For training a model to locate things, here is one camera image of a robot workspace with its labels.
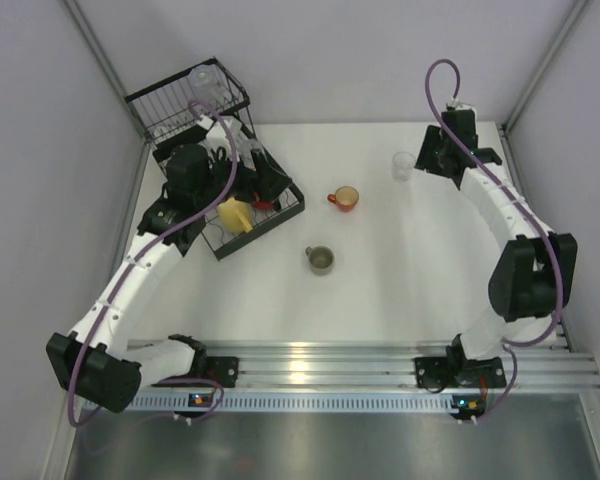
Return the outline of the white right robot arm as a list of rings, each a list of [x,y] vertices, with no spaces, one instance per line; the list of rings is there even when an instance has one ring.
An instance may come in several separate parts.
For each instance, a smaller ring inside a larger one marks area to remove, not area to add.
[[[541,221],[508,179],[502,159],[478,145],[475,112],[450,105],[426,130],[416,167],[450,179],[485,221],[500,250],[487,285],[489,305],[442,356],[415,361],[418,387],[503,388],[506,347],[549,343],[570,298],[578,245]]]

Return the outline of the orange small cup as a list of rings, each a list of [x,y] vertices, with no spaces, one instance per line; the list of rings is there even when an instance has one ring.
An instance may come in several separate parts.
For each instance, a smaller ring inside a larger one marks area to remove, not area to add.
[[[341,212],[352,211],[356,207],[359,198],[358,190],[352,186],[339,187],[334,193],[327,195],[327,200]]]

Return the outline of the clear glass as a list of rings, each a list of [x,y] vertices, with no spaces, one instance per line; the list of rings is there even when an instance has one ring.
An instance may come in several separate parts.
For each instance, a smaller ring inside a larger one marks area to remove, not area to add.
[[[214,66],[200,65],[193,68],[188,75],[188,80],[195,98],[204,100],[214,107],[221,107],[225,103],[225,88]]]
[[[257,139],[248,139],[244,141],[240,146],[240,157],[243,164],[251,169],[255,170],[256,166],[253,161],[253,153],[260,153],[263,150],[262,143]]]
[[[392,157],[392,178],[398,182],[407,182],[415,168],[416,158],[413,154],[400,151]]]

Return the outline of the olive green small cup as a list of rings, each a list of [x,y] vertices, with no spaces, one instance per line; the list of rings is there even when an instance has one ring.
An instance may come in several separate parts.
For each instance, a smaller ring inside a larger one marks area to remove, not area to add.
[[[306,247],[305,255],[310,270],[317,276],[324,276],[331,272],[335,263],[333,251],[326,246]]]

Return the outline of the red mug black handle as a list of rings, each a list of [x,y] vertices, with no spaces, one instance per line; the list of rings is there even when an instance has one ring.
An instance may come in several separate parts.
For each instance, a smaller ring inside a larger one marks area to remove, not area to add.
[[[264,201],[255,201],[252,203],[252,206],[255,209],[259,209],[259,210],[271,210],[274,208],[275,203],[273,202],[264,202]]]

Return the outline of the yellow mug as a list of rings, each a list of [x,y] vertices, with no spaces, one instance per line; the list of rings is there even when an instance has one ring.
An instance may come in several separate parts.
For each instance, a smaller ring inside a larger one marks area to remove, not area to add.
[[[248,233],[253,229],[249,205],[231,197],[216,207],[225,229],[233,234]]]

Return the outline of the black wire dish rack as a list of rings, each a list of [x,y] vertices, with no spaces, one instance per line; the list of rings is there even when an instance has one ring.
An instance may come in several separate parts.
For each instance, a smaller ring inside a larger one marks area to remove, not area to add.
[[[212,65],[225,88],[225,103],[214,107],[195,98],[188,80],[191,70],[200,65]],[[203,237],[219,260],[235,253],[258,237],[273,230],[305,208],[302,192],[291,179],[291,185],[277,200],[238,200],[249,205],[253,229],[233,234],[222,224],[216,207],[226,201],[227,191],[234,181],[237,162],[241,160],[223,116],[242,122],[242,132],[248,139],[257,139],[251,120],[240,115],[248,112],[250,99],[244,87],[215,58],[168,77],[128,97],[126,102],[144,128],[152,154],[166,180],[160,196],[145,211],[138,224],[138,234],[165,235],[165,244],[175,245],[186,253],[193,241]],[[197,126],[202,116],[216,120],[225,129],[231,148],[233,166],[226,186],[218,191],[211,174],[211,149],[203,140],[203,129]],[[271,210],[259,210],[255,201],[273,202]]]

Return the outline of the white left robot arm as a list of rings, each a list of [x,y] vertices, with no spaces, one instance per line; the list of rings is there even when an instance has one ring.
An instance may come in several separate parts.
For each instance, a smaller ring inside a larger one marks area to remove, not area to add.
[[[129,340],[161,283],[206,227],[206,216],[230,201],[272,204],[291,183],[257,140],[245,150],[200,144],[176,148],[166,161],[159,197],[141,217],[116,273],[66,335],[46,353],[67,392],[72,425],[79,399],[119,413],[147,386],[225,388],[204,343],[183,334],[131,349]]]

